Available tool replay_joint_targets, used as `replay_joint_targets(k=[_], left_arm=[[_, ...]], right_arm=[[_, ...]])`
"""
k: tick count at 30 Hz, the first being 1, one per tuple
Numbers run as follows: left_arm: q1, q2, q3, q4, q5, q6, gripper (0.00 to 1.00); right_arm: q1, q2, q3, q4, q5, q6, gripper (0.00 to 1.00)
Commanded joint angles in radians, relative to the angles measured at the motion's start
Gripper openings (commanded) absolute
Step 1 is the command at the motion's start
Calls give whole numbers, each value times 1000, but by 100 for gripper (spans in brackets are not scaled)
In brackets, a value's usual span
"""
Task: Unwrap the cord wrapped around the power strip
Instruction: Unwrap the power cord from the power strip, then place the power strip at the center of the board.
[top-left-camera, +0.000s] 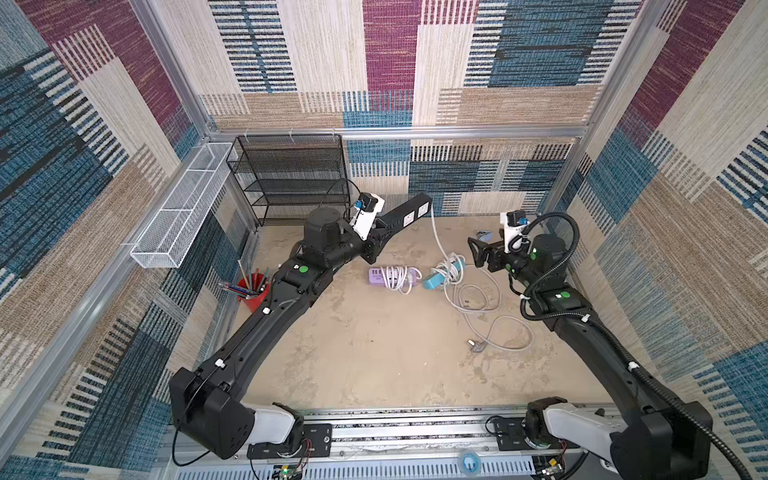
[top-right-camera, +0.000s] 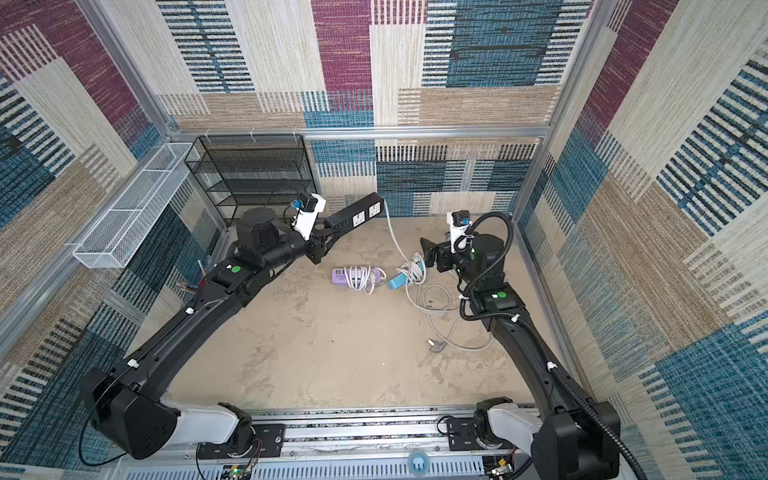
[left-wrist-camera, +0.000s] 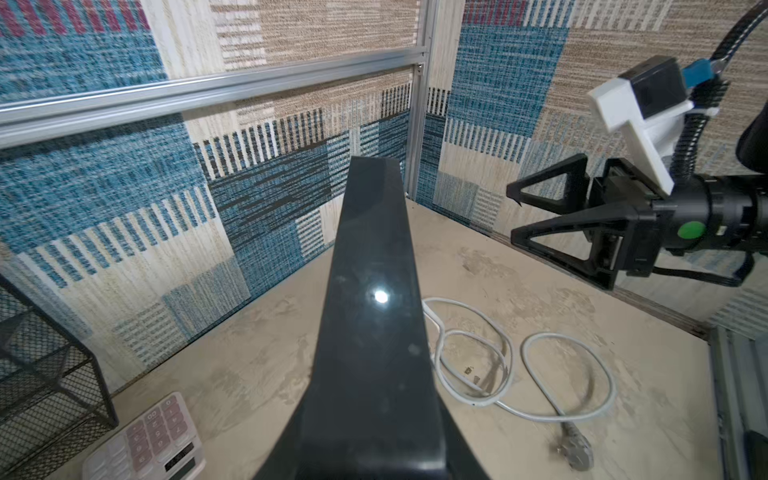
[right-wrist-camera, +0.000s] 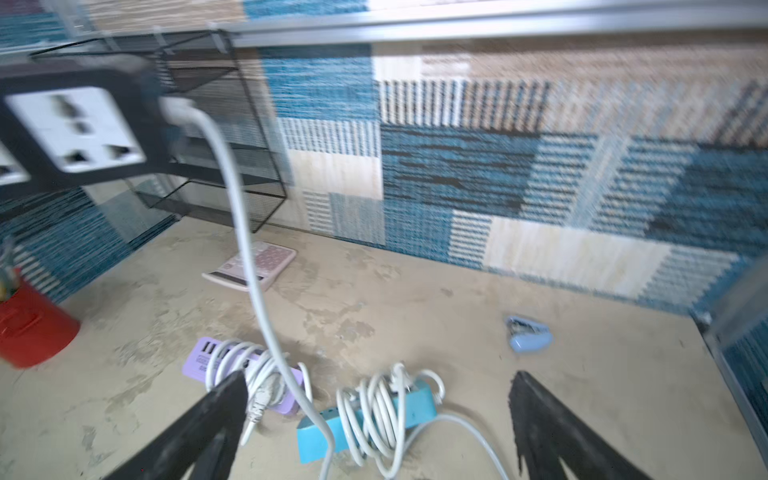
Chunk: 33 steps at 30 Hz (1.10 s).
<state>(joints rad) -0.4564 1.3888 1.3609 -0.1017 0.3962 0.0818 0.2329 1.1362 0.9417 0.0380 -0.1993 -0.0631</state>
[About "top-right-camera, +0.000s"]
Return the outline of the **black power strip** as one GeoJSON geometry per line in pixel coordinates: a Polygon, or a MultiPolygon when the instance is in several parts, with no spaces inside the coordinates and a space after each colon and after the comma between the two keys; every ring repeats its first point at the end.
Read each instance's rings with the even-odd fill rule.
{"type": "Polygon", "coordinates": [[[371,193],[332,215],[353,216],[353,226],[355,229],[378,216],[382,212],[383,207],[383,198],[378,193],[371,193]]]}

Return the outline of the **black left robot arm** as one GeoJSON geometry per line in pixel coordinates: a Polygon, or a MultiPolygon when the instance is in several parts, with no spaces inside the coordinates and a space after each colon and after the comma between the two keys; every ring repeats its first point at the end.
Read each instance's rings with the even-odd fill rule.
{"type": "Polygon", "coordinates": [[[317,226],[314,215],[301,210],[287,225],[267,207],[244,213],[226,258],[204,276],[192,300],[109,371],[95,368],[83,378],[87,426],[137,460],[184,443],[217,445],[230,457],[249,455],[256,435],[243,410],[226,402],[173,406],[163,402],[164,394],[218,328],[294,260],[305,256],[319,263],[341,236],[368,218],[365,211],[343,210],[317,226]]]}

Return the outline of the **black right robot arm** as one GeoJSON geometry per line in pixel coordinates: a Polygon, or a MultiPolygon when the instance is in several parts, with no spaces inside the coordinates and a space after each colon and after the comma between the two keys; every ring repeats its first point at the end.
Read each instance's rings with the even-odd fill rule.
{"type": "Polygon", "coordinates": [[[509,443],[527,455],[542,479],[613,479],[620,451],[616,410],[596,403],[560,365],[535,327],[525,303],[505,279],[505,240],[478,234],[462,250],[450,242],[420,241],[427,267],[451,271],[468,287],[466,321],[479,321],[510,356],[538,409],[529,414],[509,399],[482,402],[478,435],[509,443]]]}

